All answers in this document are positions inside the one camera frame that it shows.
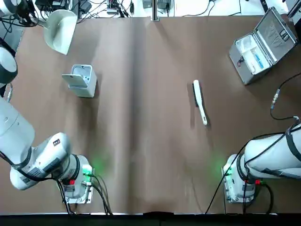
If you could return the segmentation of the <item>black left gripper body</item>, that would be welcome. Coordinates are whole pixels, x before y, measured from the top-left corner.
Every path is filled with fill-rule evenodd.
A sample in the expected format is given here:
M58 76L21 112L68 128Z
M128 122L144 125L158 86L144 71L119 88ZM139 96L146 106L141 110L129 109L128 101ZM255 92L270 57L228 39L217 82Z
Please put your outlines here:
M34 5L32 1L21 1L18 4L18 15L25 21L30 21L30 15L34 14Z

